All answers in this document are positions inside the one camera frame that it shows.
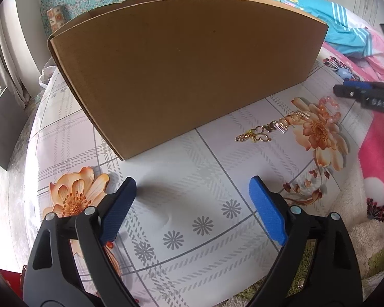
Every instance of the black tool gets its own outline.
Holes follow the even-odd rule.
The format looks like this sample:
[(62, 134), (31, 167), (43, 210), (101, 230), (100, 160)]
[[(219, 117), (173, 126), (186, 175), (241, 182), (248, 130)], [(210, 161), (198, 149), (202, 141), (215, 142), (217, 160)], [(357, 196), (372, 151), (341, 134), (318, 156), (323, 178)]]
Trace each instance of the black tool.
[(384, 113), (384, 83), (344, 81), (335, 85), (333, 93), (337, 97), (353, 98), (361, 107)]
[[(300, 207), (289, 207), (281, 195), (270, 192), (258, 176), (251, 180), (251, 196), (253, 193), (266, 204), (260, 213), (264, 223), (271, 223), (273, 218), (278, 220), (286, 238), (266, 280), (248, 307), (374, 307), (384, 303), (384, 279), (362, 303), (357, 260), (338, 214), (311, 216)], [(122, 213), (128, 211), (135, 195), (135, 181), (127, 178), (115, 194), (105, 196), (98, 208), (91, 206), (78, 216), (64, 218), (47, 214), (31, 251), (23, 288), (24, 302), (0, 276), (0, 306), (139, 307), (100, 243), (104, 234), (117, 234), (117, 227), (124, 220)], [(69, 239), (80, 241), (100, 297), (84, 290)], [(308, 239), (316, 239), (309, 274), (303, 289), (287, 297)]]

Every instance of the brown cardboard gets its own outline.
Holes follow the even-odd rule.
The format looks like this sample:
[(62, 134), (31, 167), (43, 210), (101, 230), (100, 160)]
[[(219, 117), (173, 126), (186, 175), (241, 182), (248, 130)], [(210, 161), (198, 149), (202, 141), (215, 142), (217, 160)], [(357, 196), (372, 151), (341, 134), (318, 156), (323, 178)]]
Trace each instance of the brown cardboard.
[(49, 48), (121, 159), (304, 81), (328, 28), (273, 0), (129, 0), (78, 18)]

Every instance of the table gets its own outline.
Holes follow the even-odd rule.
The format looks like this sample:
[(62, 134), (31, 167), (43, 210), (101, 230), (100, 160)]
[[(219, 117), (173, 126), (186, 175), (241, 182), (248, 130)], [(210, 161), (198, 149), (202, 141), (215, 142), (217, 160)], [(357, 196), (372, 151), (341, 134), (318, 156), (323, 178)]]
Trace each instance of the table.
[[(291, 186), (290, 197), (296, 184), (303, 194), (320, 187), (322, 198), (303, 208), (326, 215), (357, 158), (370, 113), (363, 121), (358, 103), (337, 100), (342, 115), (338, 135), (345, 139), (348, 154), (342, 155), (339, 168), (336, 152), (322, 153), (329, 178), (314, 178), (313, 149), (298, 143), (292, 127), (285, 134), (271, 133), (273, 140), (267, 143), (234, 139), (297, 110), (296, 97), (317, 104), (331, 95), (333, 85), (342, 82), (322, 63), (332, 55), (322, 48), (301, 84), (125, 161), (94, 129), (56, 70), (27, 150), (24, 211), (30, 246), (42, 211), (52, 206), (49, 183), (91, 166), (96, 175), (109, 174), (107, 192), (117, 190), (127, 176), (137, 182), (137, 198), (111, 251), (123, 282), (141, 306), (209, 307), (250, 286), (268, 273), (280, 249), (269, 239), (250, 200), (250, 178), (259, 175), (271, 191), (286, 197), (285, 183)], [(290, 58), (295, 57), (282, 60), (282, 70)], [(327, 109), (336, 112), (330, 105)], [(311, 181), (310, 188), (305, 179)], [(85, 263), (78, 255), (75, 259), (86, 289), (94, 292)]]

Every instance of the gold key ring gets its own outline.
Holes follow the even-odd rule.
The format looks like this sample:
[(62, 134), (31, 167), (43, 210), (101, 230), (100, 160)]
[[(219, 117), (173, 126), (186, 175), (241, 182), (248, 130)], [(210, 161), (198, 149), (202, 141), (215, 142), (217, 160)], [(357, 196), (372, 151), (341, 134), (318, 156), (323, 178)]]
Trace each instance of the gold key ring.
[(254, 142), (269, 142), (271, 138), (267, 136), (265, 133), (265, 128), (263, 126), (257, 126), (254, 129), (248, 130), (246, 133), (241, 134), (235, 138), (237, 142), (246, 141), (248, 138), (252, 138)]

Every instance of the white wall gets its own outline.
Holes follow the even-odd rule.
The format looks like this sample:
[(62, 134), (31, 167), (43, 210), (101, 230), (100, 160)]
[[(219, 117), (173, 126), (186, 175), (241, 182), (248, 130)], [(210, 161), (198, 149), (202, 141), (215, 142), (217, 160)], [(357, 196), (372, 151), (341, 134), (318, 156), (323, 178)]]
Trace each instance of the white wall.
[(19, 22), (15, 0), (3, 0), (0, 5), (0, 17), (8, 50), (21, 81), (31, 96), (40, 91), (38, 78), (40, 73), (30, 54)]
[(47, 37), (41, 21), (40, 1), (15, 0), (25, 41), (39, 71), (51, 56), (47, 48)]

